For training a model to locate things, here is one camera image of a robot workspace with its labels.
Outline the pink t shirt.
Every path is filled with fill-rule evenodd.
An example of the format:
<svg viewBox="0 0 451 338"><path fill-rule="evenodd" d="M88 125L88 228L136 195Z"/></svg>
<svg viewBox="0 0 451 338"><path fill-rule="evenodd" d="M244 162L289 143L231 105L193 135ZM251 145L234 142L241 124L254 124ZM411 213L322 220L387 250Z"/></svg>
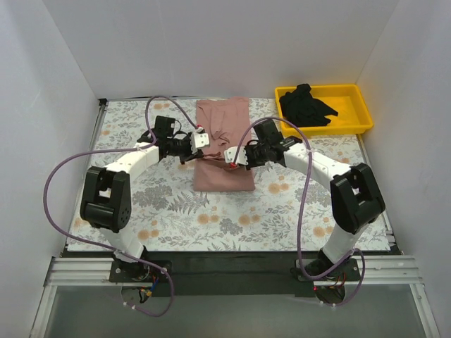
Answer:
<svg viewBox="0 0 451 338"><path fill-rule="evenodd" d="M194 166L194 190L197 192L250 192L255 190L252 171L231 168L224 151L238 145L250 126L249 99L236 96L224 100L199 100L197 123L209 136L204 157Z"/></svg>

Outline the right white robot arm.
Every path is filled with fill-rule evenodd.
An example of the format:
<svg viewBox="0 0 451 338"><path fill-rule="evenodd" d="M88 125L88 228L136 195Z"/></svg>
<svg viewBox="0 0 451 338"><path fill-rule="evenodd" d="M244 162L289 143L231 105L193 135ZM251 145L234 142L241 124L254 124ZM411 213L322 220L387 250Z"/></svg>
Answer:
<svg viewBox="0 0 451 338"><path fill-rule="evenodd" d="M299 206L303 218L309 183L315 181L330 193L335 227L316 260L300 265L308 280L334 280L345 270L344 262L357 252L356 243L365 229L385 211L385 202L372 169L365 163L348 165L312 149L306 135L284 137L276 127L276 118L265 117L247 129L257 139L240 140L237 156L246 169L277 163L306 176Z"/></svg>

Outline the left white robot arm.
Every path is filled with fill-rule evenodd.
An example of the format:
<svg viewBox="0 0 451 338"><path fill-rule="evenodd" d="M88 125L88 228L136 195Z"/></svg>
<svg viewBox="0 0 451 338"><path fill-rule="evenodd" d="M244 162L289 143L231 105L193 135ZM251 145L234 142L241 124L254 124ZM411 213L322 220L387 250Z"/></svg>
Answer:
<svg viewBox="0 0 451 338"><path fill-rule="evenodd" d="M118 269L136 282L152 271L143 260L147 250L128 228L132 213L132 182L162 159L178 157L184 164L201 158L209 145L202 127L193 132L175 131L174 118L157 116L151 131L137 140L131 151L104 167L92 166L85 176L80 217L97 228L113 250Z"/></svg>

